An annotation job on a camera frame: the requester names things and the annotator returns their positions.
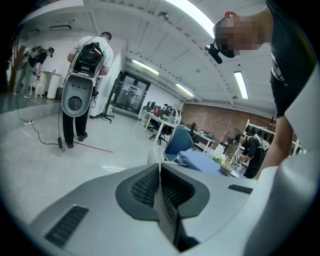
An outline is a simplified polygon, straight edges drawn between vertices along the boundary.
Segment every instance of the fan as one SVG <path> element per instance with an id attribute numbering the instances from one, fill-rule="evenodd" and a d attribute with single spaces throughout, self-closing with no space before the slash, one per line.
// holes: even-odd
<path id="1" fill-rule="evenodd" d="M 233 128 L 229 130 L 223 138 L 224 142 L 224 151 L 223 154 L 225 153 L 233 153 L 237 150 L 238 145 L 236 145 L 235 137 L 237 134 L 240 134 L 240 130 Z"/>

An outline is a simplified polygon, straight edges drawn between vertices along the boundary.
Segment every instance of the man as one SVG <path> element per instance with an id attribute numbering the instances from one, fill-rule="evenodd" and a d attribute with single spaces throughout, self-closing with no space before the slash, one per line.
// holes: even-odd
<path id="1" fill-rule="evenodd" d="M 232 58 L 241 50 L 256 50 L 262 44 L 271 44 L 271 88 L 277 109 L 276 130 L 271 147 L 256 176 L 264 168 L 278 166 L 290 152 L 293 129 L 285 117 L 285 111 L 298 96 L 309 79 L 317 57 L 304 31 L 303 8 L 308 4 L 267 0 L 264 9 L 256 14 L 239 16 L 227 11 L 214 26 L 218 50 Z M 304 29 L 311 32 L 312 22 Z"/>
<path id="2" fill-rule="evenodd" d="M 99 43 L 99 47 L 105 54 L 105 59 L 103 63 L 103 67 L 98 74 L 99 76 L 105 76 L 108 74 L 112 60 L 114 57 L 114 53 L 109 45 L 109 41 L 111 40 L 112 36 L 109 32 L 103 32 L 100 36 L 86 36 L 80 39 L 80 41 L 77 43 L 77 46 L 74 48 L 72 52 L 69 53 L 67 60 L 72 63 L 77 50 L 80 49 L 83 45 L 88 45 L 91 43 Z M 63 112 L 62 117 L 62 123 L 63 123 L 63 135 L 65 142 L 69 149 L 74 147 L 74 124 L 75 122 L 75 130 L 76 135 L 78 136 L 78 141 L 83 142 L 87 137 L 88 134 L 86 133 L 86 126 L 87 126 L 87 119 L 88 119 L 88 112 L 89 107 L 86 110 L 86 112 L 75 118 L 75 121 L 73 117 L 67 115 Z"/>
<path id="3" fill-rule="evenodd" d="M 49 47 L 47 50 L 44 50 L 44 52 L 40 53 L 38 56 L 34 58 L 32 58 L 31 56 L 29 57 L 27 61 L 28 63 L 24 64 L 21 70 L 21 74 L 16 83 L 16 88 L 14 89 L 13 94 L 15 95 L 20 94 L 21 84 L 24 79 L 22 93 L 24 94 L 25 99 L 31 98 L 32 91 L 29 92 L 31 75 L 34 72 L 37 77 L 40 77 L 42 65 L 44 64 L 47 56 L 51 56 L 54 53 L 54 51 L 55 49 L 53 49 L 52 47 Z"/>
<path id="4" fill-rule="evenodd" d="M 265 159 L 265 151 L 261 146 L 262 142 L 255 137 L 246 136 L 241 133 L 238 133 L 235 136 L 235 140 L 244 147 L 243 156 L 238 158 L 238 161 L 250 160 L 244 176 L 248 179 L 253 179 L 257 175 L 259 168 Z"/>

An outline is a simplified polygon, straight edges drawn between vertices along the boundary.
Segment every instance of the ceiling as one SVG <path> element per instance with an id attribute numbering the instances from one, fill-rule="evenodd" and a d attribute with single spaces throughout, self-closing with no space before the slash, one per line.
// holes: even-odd
<path id="1" fill-rule="evenodd" d="M 189 0 L 215 23 L 226 11 L 252 14 L 264 0 Z M 248 55 L 217 62 L 206 53 L 211 36 L 190 16 L 165 0 L 83 0 L 84 6 L 51 11 L 27 21 L 21 34 L 38 28 L 71 24 L 72 30 L 101 33 L 127 40 L 126 69 L 163 87 L 187 103 L 204 104 L 273 116 L 271 47 L 264 44 Z M 167 21 L 158 17 L 166 12 Z M 160 72 L 155 75 L 132 63 L 141 61 Z M 249 99 L 242 99 L 234 71 L 242 71 Z M 188 89 L 194 97 L 181 91 Z"/>

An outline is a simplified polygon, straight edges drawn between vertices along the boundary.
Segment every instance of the red brick wall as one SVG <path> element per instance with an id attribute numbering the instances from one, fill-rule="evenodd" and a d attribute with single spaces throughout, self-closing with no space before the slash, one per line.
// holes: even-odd
<path id="1" fill-rule="evenodd" d="M 216 141 L 213 145 L 214 149 L 230 129 L 237 128 L 244 132 L 248 119 L 250 119 L 250 124 L 267 127 L 270 130 L 271 119 L 247 112 L 186 103 L 182 111 L 181 121 L 184 125 L 196 123 L 198 131 L 204 130 L 214 134 L 214 140 Z"/>

